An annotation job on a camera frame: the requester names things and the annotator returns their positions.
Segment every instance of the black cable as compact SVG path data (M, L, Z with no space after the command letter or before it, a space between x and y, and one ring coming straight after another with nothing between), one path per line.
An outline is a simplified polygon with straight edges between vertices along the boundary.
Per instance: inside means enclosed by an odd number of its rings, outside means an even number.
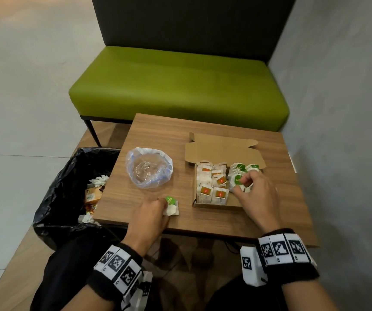
M225 242L225 246L226 248L229 250L230 253L233 253L233 254L239 254L239 252L233 252L229 249L229 246L228 246L228 243L224 240L223 242Z

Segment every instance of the hand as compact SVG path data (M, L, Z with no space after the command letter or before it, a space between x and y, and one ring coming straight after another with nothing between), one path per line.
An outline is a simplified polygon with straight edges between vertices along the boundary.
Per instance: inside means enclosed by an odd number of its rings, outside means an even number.
M156 239L167 227L168 216L163 216L167 208L165 198L145 198L137 206L128 224L127 234L121 243L145 256Z
M233 189L249 218L263 233L281 228L278 192L271 180L262 172L252 170L241 177L240 182L245 187L253 183L249 193L242 192L238 185Z

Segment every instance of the wristband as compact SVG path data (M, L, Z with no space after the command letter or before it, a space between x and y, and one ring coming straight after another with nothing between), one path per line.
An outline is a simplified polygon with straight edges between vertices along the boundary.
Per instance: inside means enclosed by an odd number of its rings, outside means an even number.
M256 243L268 282L283 285L317 279L316 263L301 238L292 229L272 231Z
M110 246L86 283L101 298L119 305L121 300L129 301L141 283L141 263L141 256L129 246Z

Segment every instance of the person's left hand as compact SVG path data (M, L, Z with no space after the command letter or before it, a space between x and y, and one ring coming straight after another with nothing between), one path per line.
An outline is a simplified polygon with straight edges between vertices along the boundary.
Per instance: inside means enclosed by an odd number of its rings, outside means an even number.
M142 257L167 227L168 216L163 216L167 208L165 198L146 197L137 206L128 224L127 234L121 243L135 250Z

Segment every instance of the open cardboard box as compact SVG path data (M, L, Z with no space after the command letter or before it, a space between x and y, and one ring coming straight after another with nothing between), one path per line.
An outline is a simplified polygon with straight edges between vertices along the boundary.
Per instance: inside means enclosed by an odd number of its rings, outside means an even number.
M195 176L193 180L193 206L211 209L232 209L242 210L235 195L229 192L226 205L206 204L196 202L196 163L202 160L208 160L214 164L227 162L229 167L235 162L241 162L245 165L256 164L259 169L265 169L266 164L261 153L250 146L258 144L256 140L247 140L243 138L229 138L225 136L190 133L190 143L186 144L185 160L195 164Z

